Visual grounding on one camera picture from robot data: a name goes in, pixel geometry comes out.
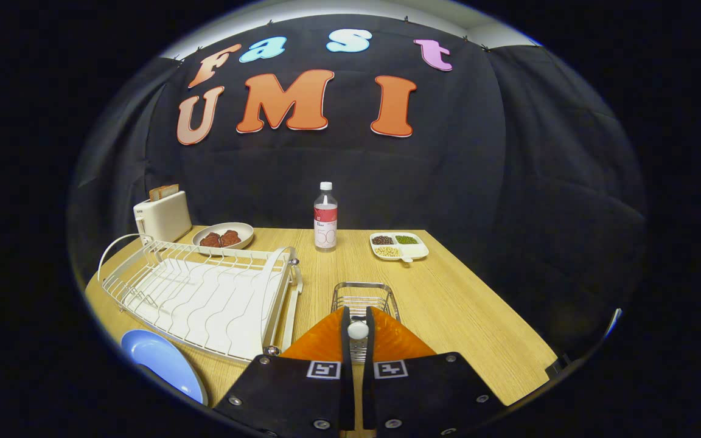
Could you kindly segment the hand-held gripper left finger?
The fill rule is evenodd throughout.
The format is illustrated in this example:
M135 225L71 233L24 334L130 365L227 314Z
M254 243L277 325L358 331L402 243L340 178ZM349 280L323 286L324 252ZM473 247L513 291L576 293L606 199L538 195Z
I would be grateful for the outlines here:
M280 355L257 355L214 411L269 437L340 437L353 430L349 322L341 307Z

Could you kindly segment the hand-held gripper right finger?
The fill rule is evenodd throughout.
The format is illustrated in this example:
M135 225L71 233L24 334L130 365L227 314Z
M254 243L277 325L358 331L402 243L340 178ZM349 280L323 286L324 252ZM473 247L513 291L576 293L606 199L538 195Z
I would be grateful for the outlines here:
M363 425L378 437L460 437L506 410L458 352L436 353L396 318L366 310Z

